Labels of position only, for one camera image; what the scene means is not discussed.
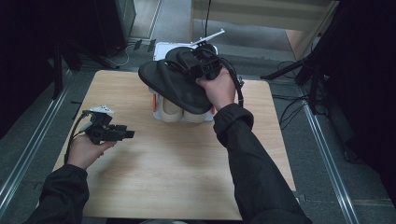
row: gray floor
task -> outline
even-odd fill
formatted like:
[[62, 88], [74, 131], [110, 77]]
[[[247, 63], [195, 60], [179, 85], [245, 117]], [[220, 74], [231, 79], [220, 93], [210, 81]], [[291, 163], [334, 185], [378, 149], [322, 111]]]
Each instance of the gray floor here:
[[[151, 38], [156, 39], [157, 42], [189, 43], [190, 6], [190, 1], [163, 0]], [[193, 31], [195, 39], [203, 34], [200, 24], [201, 21], [195, 21]], [[219, 28], [224, 28], [226, 33], [213, 39], [212, 43], [219, 48], [219, 54], [229, 60], [238, 74], [243, 75], [244, 78], [258, 79], [259, 75], [271, 74], [288, 64], [282, 62], [294, 60], [289, 42], [282, 30], [210, 21], [208, 33], [215, 33]], [[129, 61], [121, 66], [120, 70], [135, 71], [142, 63], [152, 59], [153, 52], [145, 45], [148, 42], [143, 43], [140, 49], [128, 49]], [[78, 111], [78, 105], [71, 102], [83, 100], [95, 72], [102, 69], [83, 55], [81, 58], [84, 62], [83, 68], [78, 72], [71, 72], [72, 82], [64, 101], [39, 143], [38, 151], [9, 202], [7, 210], [3, 215], [0, 214], [1, 223], [21, 223], [35, 208], [43, 181], [58, 158], [73, 117]], [[127, 57], [121, 52], [111, 60], [123, 64], [127, 61]], [[290, 101], [277, 98], [276, 95], [294, 97], [301, 95], [300, 87], [290, 78], [293, 76], [293, 73], [289, 73], [270, 82], [279, 118]], [[2, 185], [11, 174], [14, 165], [28, 145], [35, 127], [50, 105], [52, 90], [51, 85], [0, 140]], [[300, 105], [302, 103], [295, 104], [287, 114]], [[316, 118], [360, 223], [396, 223], [395, 209], [378, 175], [364, 163], [351, 164], [345, 161], [343, 146], [332, 127], [331, 119], [326, 116], [316, 116]], [[304, 110], [296, 114], [291, 123], [282, 130], [282, 135], [300, 203], [307, 215], [314, 223], [350, 223], [346, 221], [342, 212], [329, 176], [329, 169], [322, 159], [317, 139]], [[106, 219], [86, 217], [83, 223], [106, 223]]]

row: black sleeve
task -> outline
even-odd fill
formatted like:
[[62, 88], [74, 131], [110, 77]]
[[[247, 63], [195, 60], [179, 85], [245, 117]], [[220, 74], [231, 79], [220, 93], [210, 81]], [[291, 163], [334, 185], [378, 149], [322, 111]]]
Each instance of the black sleeve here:
[[25, 223], [81, 223], [89, 194], [87, 172], [66, 164], [46, 178], [39, 206]]
[[215, 132], [227, 147], [234, 196], [245, 223], [312, 223], [286, 180], [251, 131], [253, 115], [239, 105], [215, 116]]

